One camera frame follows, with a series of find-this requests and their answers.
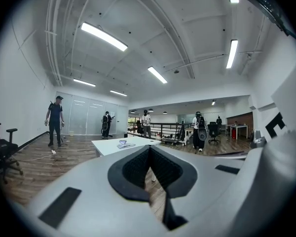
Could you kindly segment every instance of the frosted glass door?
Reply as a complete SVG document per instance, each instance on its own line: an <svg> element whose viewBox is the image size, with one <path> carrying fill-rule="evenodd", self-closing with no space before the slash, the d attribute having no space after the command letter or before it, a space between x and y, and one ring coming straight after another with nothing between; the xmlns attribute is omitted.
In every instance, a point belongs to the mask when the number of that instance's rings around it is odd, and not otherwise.
<svg viewBox="0 0 296 237"><path fill-rule="evenodd" d="M101 134L102 122L104 115L104 102L90 100L87 122L87 134Z"/></svg>
<svg viewBox="0 0 296 237"><path fill-rule="evenodd" d="M105 103L104 113L109 112L111 117L116 116L111 122L110 134L116 134L116 118L117 118L117 105Z"/></svg>
<svg viewBox="0 0 296 237"><path fill-rule="evenodd" d="M70 116L70 109L71 104L73 101L73 96L69 94L64 94L61 92L56 93L56 97L61 96L64 99L61 101L61 106L63 107L63 117L65 120L65 126L62 127L61 133L62 134L69 134L69 116Z"/></svg>
<svg viewBox="0 0 296 237"><path fill-rule="evenodd" d="M127 133L128 124L128 108L126 106L118 106L116 119L116 134Z"/></svg>
<svg viewBox="0 0 296 237"><path fill-rule="evenodd" d="M86 134L87 113L90 99L74 96L71 107L69 131L74 134Z"/></svg>

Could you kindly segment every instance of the brown wall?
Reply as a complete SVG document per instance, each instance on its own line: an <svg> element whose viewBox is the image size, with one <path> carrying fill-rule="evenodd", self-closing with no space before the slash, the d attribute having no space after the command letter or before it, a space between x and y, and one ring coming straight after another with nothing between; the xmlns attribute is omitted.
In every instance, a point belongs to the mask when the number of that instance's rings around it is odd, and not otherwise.
<svg viewBox="0 0 296 237"><path fill-rule="evenodd" d="M248 138L249 138L251 132L253 131L253 114L246 113L246 114L227 118L227 124L234 124L235 121L238 122L238 125L243 125L244 123L246 123L246 125L248 126ZM241 135L246 136L245 128L241 130Z"/></svg>

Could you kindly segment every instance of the wire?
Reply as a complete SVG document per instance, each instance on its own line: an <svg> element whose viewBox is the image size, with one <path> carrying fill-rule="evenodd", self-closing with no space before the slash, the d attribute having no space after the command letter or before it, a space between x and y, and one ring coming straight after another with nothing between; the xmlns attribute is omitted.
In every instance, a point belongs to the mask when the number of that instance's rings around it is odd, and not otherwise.
<svg viewBox="0 0 296 237"><path fill-rule="evenodd" d="M43 158L46 158L46 157L51 157L51 156L53 156L53 154L52 155L49 155L49 156L44 156L44 157L41 157L41 158L36 158L36 159L30 159L30 160L18 160L17 158L15 158L14 156L12 156L14 159L16 159L17 161L32 161L32 160L39 160L39 159L43 159Z"/></svg>

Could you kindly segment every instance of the trash can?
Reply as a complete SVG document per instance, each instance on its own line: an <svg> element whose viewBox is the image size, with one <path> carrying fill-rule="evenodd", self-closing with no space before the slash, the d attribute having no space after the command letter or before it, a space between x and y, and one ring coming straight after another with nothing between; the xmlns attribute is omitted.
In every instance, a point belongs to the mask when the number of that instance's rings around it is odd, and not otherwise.
<svg viewBox="0 0 296 237"><path fill-rule="evenodd" d="M232 128L232 130L231 130L231 137L233 138L233 139L236 139L236 128Z"/></svg>

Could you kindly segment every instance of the black pants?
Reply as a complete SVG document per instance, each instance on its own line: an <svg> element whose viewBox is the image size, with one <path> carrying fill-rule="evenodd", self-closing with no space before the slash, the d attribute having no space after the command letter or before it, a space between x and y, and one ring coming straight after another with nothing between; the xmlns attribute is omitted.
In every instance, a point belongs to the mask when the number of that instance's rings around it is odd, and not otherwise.
<svg viewBox="0 0 296 237"><path fill-rule="evenodd" d="M59 121L49 121L49 139L52 143L54 141L54 129L57 133L57 142L60 143L60 122Z"/></svg>
<svg viewBox="0 0 296 237"><path fill-rule="evenodd" d="M108 128L106 129L106 131L103 131L103 133L102 133L103 137L107 138L109 136L110 127L111 127L111 124L108 123Z"/></svg>
<svg viewBox="0 0 296 237"><path fill-rule="evenodd" d="M204 148L204 145L205 145L205 141L202 141L199 139L198 137L198 129L195 129L193 130L193 145L195 148L199 147L201 149Z"/></svg>

